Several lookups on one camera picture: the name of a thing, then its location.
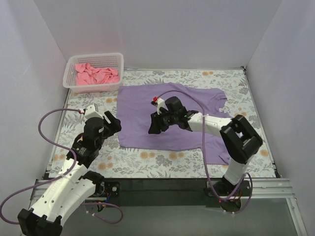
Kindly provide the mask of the purple t shirt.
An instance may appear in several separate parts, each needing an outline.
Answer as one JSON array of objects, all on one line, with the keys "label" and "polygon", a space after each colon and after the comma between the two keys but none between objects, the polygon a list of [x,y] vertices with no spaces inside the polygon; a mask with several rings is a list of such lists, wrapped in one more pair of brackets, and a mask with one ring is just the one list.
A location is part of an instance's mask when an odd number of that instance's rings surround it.
[{"label": "purple t shirt", "polygon": [[219,88],[191,88],[175,83],[123,86],[119,88],[117,97],[117,118],[122,127],[118,138],[122,147],[171,151],[202,147],[202,133],[185,129],[179,120],[171,120],[164,132],[149,133],[151,125],[156,124],[151,115],[157,110],[151,102],[158,95],[164,100],[177,97],[188,111],[205,112],[219,118],[230,117],[221,111],[227,97]]}]

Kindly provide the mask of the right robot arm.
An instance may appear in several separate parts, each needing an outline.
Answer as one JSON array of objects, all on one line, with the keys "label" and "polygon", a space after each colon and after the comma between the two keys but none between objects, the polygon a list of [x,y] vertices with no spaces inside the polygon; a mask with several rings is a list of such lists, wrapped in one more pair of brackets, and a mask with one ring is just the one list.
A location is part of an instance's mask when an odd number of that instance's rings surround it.
[{"label": "right robot arm", "polygon": [[230,155],[228,169],[215,184],[209,182],[209,190],[220,200],[228,200],[238,193],[252,157],[263,144],[262,138],[242,115],[234,118],[218,118],[199,111],[187,110],[178,97],[167,100],[154,97],[152,105],[156,112],[151,114],[149,134],[165,132],[169,126],[191,132],[202,132],[202,150],[205,150],[205,135],[210,134],[223,139]]}]

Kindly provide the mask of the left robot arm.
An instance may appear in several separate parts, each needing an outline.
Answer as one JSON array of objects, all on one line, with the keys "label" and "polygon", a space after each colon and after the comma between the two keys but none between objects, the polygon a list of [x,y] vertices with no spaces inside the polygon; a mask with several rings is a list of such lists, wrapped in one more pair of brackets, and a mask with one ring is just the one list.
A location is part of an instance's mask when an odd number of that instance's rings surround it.
[{"label": "left robot arm", "polygon": [[59,236],[70,215],[88,198],[101,196],[105,178],[89,170],[104,141],[121,130],[110,111],[101,115],[90,106],[83,111],[85,125],[66,155],[56,181],[29,209],[22,209],[18,222],[26,236]]}]

